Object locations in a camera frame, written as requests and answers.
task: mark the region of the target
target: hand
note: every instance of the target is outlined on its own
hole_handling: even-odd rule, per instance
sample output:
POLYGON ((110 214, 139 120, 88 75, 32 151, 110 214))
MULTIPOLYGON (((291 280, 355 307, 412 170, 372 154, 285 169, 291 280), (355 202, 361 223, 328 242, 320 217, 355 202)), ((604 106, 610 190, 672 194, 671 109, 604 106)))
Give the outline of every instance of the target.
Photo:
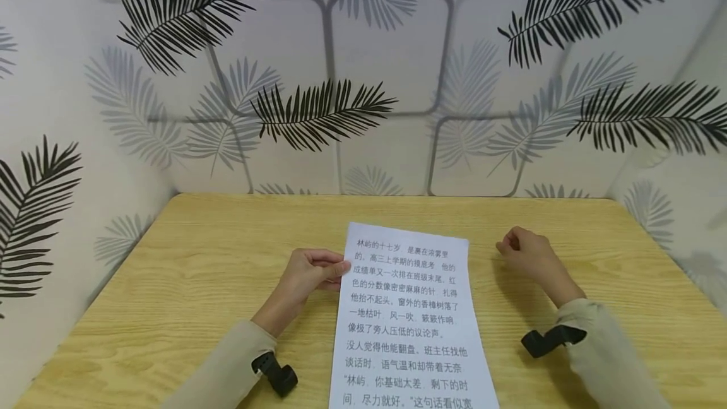
POLYGON ((303 310, 315 289, 341 290, 341 276, 351 268, 343 255, 329 250, 297 249, 290 255, 278 285, 252 318, 275 338, 303 310))
POLYGON ((547 237, 516 226, 495 246, 507 265, 539 284, 556 307, 586 298, 556 256, 547 237))

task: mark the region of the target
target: beige sleeve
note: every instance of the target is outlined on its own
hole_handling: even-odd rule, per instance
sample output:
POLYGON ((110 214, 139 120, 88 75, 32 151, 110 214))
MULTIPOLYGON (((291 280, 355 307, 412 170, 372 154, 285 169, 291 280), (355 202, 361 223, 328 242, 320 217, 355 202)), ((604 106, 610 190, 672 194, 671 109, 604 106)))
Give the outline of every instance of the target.
POLYGON ((260 379, 252 361, 275 346, 276 340, 257 324, 239 322, 162 409, 237 408, 260 379))
POLYGON ((669 408, 649 370, 606 307, 587 299, 558 311, 559 324, 586 331, 578 344, 566 345, 570 369, 580 376, 602 409, 669 408))

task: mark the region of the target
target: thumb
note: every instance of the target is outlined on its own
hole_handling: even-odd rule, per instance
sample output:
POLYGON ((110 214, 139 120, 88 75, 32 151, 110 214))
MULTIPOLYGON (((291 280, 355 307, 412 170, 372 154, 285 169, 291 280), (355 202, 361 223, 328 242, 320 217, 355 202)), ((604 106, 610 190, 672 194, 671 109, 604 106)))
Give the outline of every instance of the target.
POLYGON ((324 280, 335 280, 336 278, 343 276, 350 269, 351 262, 336 262, 334 265, 322 267, 322 277, 324 277, 324 280))
POLYGON ((505 242, 497 242, 495 243, 495 246, 500 254, 505 257, 510 256, 511 253, 515 252, 515 250, 513 250, 512 247, 505 242))

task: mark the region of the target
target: black wristband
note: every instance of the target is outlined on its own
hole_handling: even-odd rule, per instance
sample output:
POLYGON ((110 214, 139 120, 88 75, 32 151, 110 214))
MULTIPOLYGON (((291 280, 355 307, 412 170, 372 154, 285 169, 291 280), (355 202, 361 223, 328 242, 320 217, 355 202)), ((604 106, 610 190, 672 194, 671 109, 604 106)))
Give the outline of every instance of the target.
POLYGON ((561 344, 578 344, 586 337, 586 332, 579 328, 563 326, 553 327, 542 336, 540 332, 530 331, 521 339, 521 343, 534 358, 546 355, 561 344))
POLYGON ((252 361, 253 372, 262 371, 278 396, 286 396, 298 384, 298 376, 290 365, 280 367, 273 352, 265 352, 252 361))

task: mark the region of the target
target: white wall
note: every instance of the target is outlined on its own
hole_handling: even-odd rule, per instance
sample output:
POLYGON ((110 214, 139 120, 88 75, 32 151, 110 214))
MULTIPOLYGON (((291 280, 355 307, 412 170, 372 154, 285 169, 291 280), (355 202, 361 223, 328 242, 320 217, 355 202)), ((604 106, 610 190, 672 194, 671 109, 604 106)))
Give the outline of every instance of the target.
MULTIPOLYGON (((403 0, 371 22, 363 0, 350 2, 351 11, 345 0, 249 3, 257 10, 226 18, 230 36, 212 51, 175 56, 183 71, 169 76, 117 38, 119 21, 130 22, 120 0, 0 0, 0 159, 24 185, 21 151, 34 151, 45 135, 62 148, 77 141, 83 166, 72 207, 54 216, 62 222, 48 231, 57 235, 42 243, 50 251, 37 260, 53 266, 41 288, 17 299, 0 284, 0 408, 19 398, 177 192, 613 197, 725 309, 724 154, 601 151, 589 136, 565 135, 574 119, 528 133, 535 117, 522 115, 555 92, 555 107, 577 107, 594 79, 631 80, 627 93, 680 79, 727 88, 724 0, 665 0, 638 15, 622 7, 617 29, 566 50, 543 46, 542 63, 530 68, 508 63, 508 40, 497 30, 527 0, 403 0), (217 69, 230 98, 215 94, 217 69), (584 73, 593 78, 577 83, 584 73), (614 73, 621 75, 608 78, 614 73), (379 127, 329 140, 321 151, 259 136, 250 94, 277 83, 286 99, 330 75, 353 80, 354 89, 383 82, 398 101, 379 127), (156 97, 134 101, 144 85, 156 97), (205 118, 234 118, 228 101, 250 114, 234 119, 236 135, 224 124, 190 123, 206 110, 205 118), (150 114, 163 120, 150 122, 150 114), (503 151, 514 135, 525 140, 503 151)), ((712 104, 725 102, 720 93, 712 104)), ((0 262, 10 280, 10 261, 0 262)))

